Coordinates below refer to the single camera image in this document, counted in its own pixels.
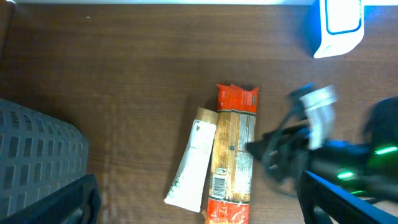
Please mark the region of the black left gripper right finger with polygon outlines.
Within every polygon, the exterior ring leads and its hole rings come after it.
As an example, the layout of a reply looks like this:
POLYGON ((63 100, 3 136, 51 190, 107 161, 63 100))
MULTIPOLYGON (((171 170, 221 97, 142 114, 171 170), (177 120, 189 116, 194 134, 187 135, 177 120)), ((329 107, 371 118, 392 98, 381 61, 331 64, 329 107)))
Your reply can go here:
POLYGON ((300 176, 297 197, 305 223, 397 223, 397 217, 309 171, 300 176))

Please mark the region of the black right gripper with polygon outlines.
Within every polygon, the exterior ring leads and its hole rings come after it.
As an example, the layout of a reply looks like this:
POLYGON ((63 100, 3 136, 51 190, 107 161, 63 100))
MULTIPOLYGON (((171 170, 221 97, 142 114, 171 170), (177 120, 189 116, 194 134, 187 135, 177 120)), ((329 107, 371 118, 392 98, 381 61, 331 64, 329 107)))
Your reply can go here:
POLYGON ((309 135, 307 124, 279 127, 247 143, 246 150, 261 163, 268 185, 281 187, 290 180, 295 187, 308 165, 309 135))

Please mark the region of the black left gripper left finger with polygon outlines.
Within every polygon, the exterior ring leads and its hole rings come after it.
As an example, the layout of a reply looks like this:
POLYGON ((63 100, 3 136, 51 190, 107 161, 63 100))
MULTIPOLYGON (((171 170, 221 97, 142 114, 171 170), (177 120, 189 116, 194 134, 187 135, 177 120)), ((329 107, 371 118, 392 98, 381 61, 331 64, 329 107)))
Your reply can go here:
POLYGON ((86 174, 32 205, 4 218, 1 223, 95 224, 101 208, 94 174, 86 174))

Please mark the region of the orange spaghetti packet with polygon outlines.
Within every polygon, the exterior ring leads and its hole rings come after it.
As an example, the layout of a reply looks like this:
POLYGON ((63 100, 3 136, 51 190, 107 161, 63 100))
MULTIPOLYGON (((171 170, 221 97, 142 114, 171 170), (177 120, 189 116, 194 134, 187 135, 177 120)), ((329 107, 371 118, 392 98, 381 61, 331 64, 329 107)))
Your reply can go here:
POLYGON ((218 84, 218 122, 211 155, 206 223, 248 223, 258 88, 218 84))

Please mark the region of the white bamboo print tube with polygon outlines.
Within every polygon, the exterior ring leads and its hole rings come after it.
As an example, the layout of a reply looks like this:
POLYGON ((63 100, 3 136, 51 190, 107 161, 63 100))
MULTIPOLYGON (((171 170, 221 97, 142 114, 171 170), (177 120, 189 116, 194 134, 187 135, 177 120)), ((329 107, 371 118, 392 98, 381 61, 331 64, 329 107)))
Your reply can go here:
POLYGON ((217 112, 197 109, 185 152, 164 199, 166 204, 200 212, 217 121, 217 112))

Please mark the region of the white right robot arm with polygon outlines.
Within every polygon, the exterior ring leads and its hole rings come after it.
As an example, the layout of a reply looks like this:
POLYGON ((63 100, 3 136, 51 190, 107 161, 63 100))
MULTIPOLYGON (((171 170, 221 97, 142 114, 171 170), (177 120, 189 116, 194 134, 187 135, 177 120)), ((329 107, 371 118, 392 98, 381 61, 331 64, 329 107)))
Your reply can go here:
POLYGON ((279 127, 246 149, 264 168, 267 185, 297 197, 299 178, 310 171, 357 197, 397 201, 397 98, 377 102, 363 127, 363 142, 326 139, 311 150, 313 130, 303 106, 294 103, 279 127))

